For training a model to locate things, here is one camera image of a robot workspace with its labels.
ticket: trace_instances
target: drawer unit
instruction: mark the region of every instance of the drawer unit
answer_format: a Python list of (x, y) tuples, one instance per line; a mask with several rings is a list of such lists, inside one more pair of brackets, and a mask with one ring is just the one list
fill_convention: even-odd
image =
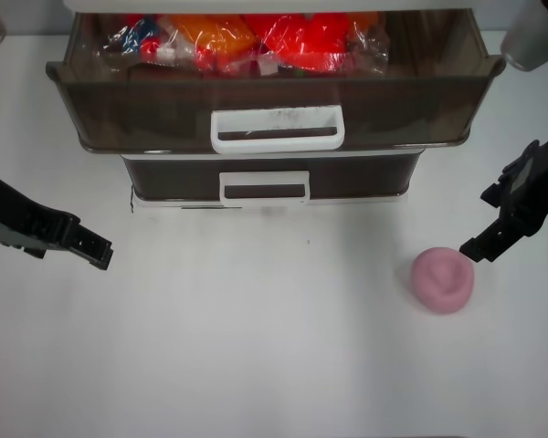
[(279, 205), (278, 198), (305, 196), (301, 190), (288, 196), (289, 186), (296, 172), (305, 172), (309, 201), (363, 199), (397, 196), (408, 190), (410, 177), (422, 150), (374, 151), (366, 154), (308, 153), (279, 158), (224, 159), (205, 156), (125, 155), (123, 157), (132, 177), (135, 194), (144, 201), (171, 201), (188, 205), (223, 203), (227, 195), (224, 175), (235, 174), (238, 179), (257, 172), (276, 173), (276, 184), (260, 178), (244, 182), (228, 199), (254, 200), (266, 198), (263, 204)]
[[(261, 189), (227, 192), (241, 190), (241, 199), (286, 198), (279, 196), (288, 190), (285, 172), (306, 172), (313, 201), (398, 195), (422, 150), (467, 139), (491, 82), (505, 67), (501, 57), (487, 53), (470, 9), (437, 9), (443, 2), (434, 1), (425, 2), (432, 8), (404, 10), (414, 2), (394, 2), (398, 10), (377, 2), (388, 9), (383, 75), (297, 76), (281, 69), (265, 77), (224, 78), (144, 64), (114, 71), (100, 55), (114, 16), (90, 13), (76, 14), (65, 59), (49, 63), (47, 74), (80, 144), (120, 154), (143, 200), (223, 203), (223, 175), (261, 172), (278, 172), (279, 187), (258, 183)], [(142, 2), (120, 3), (122, 12), (144, 12)], [(169, 3), (170, 12), (181, 10), (179, 2)], [(306, 3), (303, 11), (320, 10)], [(109, 8), (102, 12), (120, 12), (103, 4)], [(191, 8), (182, 10), (195, 12)], [(233, 12), (245, 12), (242, 4), (239, 9)]]

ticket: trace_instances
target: orange plastic bag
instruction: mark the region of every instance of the orange plastic bag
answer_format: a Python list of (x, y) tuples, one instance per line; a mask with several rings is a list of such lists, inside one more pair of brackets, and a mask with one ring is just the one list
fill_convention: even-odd
[(170, 15), (170, 18), (178, 31), (197, 48), (216, 56), (234, 57), (257, 43), (240, 16)]
[(380, 24), (380, 13), (351, 12), (347, 13), (347, 19), (351, 23), (349, 28), (349, 40), (354, 42), (365, 37), (370, 28)]

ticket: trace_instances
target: pink play dough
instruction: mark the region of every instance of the pink play dough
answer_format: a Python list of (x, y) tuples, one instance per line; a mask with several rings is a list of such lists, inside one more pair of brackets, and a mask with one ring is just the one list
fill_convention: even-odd
[(432, 248), (412, 265), (412, 288), (417, 298), (437, 313), (454, 313), (465, 307), (475, 284), (470, 260), (450, 248)]

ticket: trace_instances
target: white surface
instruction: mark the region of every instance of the white surface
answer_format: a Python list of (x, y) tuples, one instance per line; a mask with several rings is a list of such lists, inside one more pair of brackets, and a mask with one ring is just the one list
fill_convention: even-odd
[[(300, 172), (222, 172), (219, 173), (219, 201), (225, 207), (297, 207), (311, 198), (310, 174)], [(229, 199), (226, 188), (233, 186), (303, 185), (304, 196), (293, 198)]]
[[(279, 139), (221, 140), (222, 132), (335, 128), (333, 135)], [(345, 140), (341, 105), (329, 107), (244, 109), (211, 113), (211, 145), (217, 153), (334, 151)]]
[[(523, 0), (480, 1), (475, 17), (482, 29), (507, 29)], [(0, 0), (9, 35), (68, 34), (73, 14), (61, 0)]]
[(471, 8), (481, 0), (63, 0), (75, 12), (257, 14)]
[(65, 44), (0, 46), (0, 178), (115, 254), (101, 272), (0, 246), (0, 438), (548, 437), (548, 219), (477, 265), (457, 315), (401, 281), (495, 219), (481, 192), (548, 141), (548, 65), (508, 68), (406, 203), (131, 214), (121, 160), (80, 148), (45, 75)]

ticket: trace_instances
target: toy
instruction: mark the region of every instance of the toy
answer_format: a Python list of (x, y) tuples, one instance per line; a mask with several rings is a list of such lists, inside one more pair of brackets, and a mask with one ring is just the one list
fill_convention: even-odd
[(220, 57), (250, 50), (256, 37), (236, 15), (171, 15), (174, 27), (199, 49)]
[(158, 37), (160, 33), (159, 27), (153, 16), (144, 16), (138, 20), (133, 26), (126, 26), (121, 35), (122, 53), (131, 53), (140, 51), (142, 42), (146, 38)]
[(454, 249), (428, 249), (412, 265), (414, 293), (422, 304), (436, 313), (455, 313), (464, 308), (474, 283), (473, 265)]
[(140, 55), (143, 61), (154, 62), (156, 52), (161, 46), (161, 38), (158, 36), (149, 36), (142, 41), (140, 46)]
[(284, 63), (311, 71), (339, 71), (350, 58), (346, 14), (247, 15), (249, 27)]

